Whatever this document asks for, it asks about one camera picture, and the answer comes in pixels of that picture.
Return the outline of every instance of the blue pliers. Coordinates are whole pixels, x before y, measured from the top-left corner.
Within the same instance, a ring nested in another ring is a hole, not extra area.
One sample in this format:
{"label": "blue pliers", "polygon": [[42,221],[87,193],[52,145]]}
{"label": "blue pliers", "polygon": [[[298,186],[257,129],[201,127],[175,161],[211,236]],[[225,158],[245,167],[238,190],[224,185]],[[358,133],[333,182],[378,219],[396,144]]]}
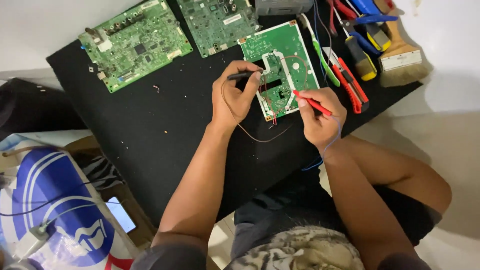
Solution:
{"label": "blue pliers", "polygon": [[356,25],[363,25],[363,24],[370,24],[370,23],[380,23],[380,22],[388,22],[388,21],[396,21],[398,17],[396,16],[389,16],[389,15],[370,15],[370,16],[362,16],[360,18],[356,18],[353,20],[342,20],[342,27],[351,35],[357,38],[360,46],[364,50],[369,51],[375,55],[382,54],[381,51],[377,50],[367,39],[365,39],[362,35],[360,35],[355,29],[353,28]]}

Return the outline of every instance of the green circuit board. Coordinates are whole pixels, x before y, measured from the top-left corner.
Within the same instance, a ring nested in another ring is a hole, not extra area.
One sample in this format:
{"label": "green circuit board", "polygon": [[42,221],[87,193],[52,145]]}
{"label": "green circuit board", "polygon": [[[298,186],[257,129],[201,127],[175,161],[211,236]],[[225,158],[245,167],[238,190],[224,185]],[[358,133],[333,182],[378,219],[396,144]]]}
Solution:
{"label": "green circuit board", "polygon": [[79,35],[97,65],[89,67],[110,93],[193,51],[164,0],[132,8]]}
{"label": "green circuit board", "polygon": [[249,0],[177,0],[203,58],[260,30]]}
{"label": "green circuit board", "polygon": [[241,38],[238,43],[245,60],[264,69],[257,98],[266,121],[298,110],[292,90],[320,88],[297,21]]}

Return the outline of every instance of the hand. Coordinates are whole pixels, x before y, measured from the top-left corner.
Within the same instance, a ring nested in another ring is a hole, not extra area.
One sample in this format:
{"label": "hand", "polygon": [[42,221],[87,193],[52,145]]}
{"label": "hand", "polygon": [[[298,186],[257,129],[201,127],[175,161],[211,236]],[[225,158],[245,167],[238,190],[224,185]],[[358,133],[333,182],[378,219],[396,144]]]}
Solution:
{"label": "hand", "polygon": [[233,131],[237,124],[247,116],[250,104],[259,87],[260,72],[252,74],[243,92],[235,87],[237,83],[235,80],[227,80],[227,76],[247,70],[261,71],[262,69],[247,61],[232,61],[221,77],[214,81],[212,125],[223,130]]}
{"label": "hand", "polygon": [[[332,116],[340,122],[340,127],[343,127],[347,117],[347,109],[342,106],[332,89],[327,87],[318,90],[301,91],[300,96],[319,101],[325,109],[332,112]],[[303,119],[305,138],[314,144],[324,157],[325,147],[338,135],[338,123],[332,117],[323,114],[315,116],[313,108],[306,100],[297,97],[297,102]]]}

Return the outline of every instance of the black mat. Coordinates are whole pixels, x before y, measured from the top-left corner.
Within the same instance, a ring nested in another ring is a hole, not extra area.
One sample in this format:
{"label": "black mat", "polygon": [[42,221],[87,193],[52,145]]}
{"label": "black mat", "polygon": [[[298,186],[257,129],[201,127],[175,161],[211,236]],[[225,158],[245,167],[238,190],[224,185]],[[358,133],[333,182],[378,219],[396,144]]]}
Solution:
{"label": "black mat", "polygon": [[[168,0],[168,3],[193,43],[177,3],[175,0]],[[321,3],[320,8],[322,18],[328,22],[328,5]],[[313,22],[313,10],[307,15]],[[261,17],[259,22],[266,29],[291,19],[295,16]],[[334,40],[333,49],[351,66],[343,31],[339,27],[337,30],[340,37]],[[320,26],[318,31],[321,43],[327,45],[326,32]],[[317,77],[323,81],[310,35],[307,31],[302,34]],[[152,222],[157,224],[211,120],[212,83],[230,61],[243,59],[240,46],[205,59],[194,46],[194,52],[176,58],[168,66],[110,94],[95,73],[88,71],[91,61],[80,45],[77,40],[48,57],[47,61],[106,156],[126,179]],[[360,84],[370,99],[370,108],[360,115],[352,113],[344,89],[335,89],[349,110],[343,135],[351,133],[421,85],[413,83],[387,89],[379,86],[378,78]],[[159,93],[153,85],[160,87]],[[253,136],[269,139],[291,123],[293,126],[270,143],[254,142],[240,129],[235,130],[228,148],[219,219],[318,156],[316,149],[303,136],[299,113],[282,117],[278,122],[277,127],[268,129],[271,123],[265,122],[257,99],[253,100],[252,109],[243,123]]]}

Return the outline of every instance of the gray device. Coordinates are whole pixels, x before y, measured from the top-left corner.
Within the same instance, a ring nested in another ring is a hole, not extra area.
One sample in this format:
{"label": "gray device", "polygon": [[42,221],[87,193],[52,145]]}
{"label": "gray device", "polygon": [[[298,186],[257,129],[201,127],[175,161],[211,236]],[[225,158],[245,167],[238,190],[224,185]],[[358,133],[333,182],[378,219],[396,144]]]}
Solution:
{"label": "gray device", "polygon": [[257,16],[300,14],[312,6],[313,0],[255,0]]}

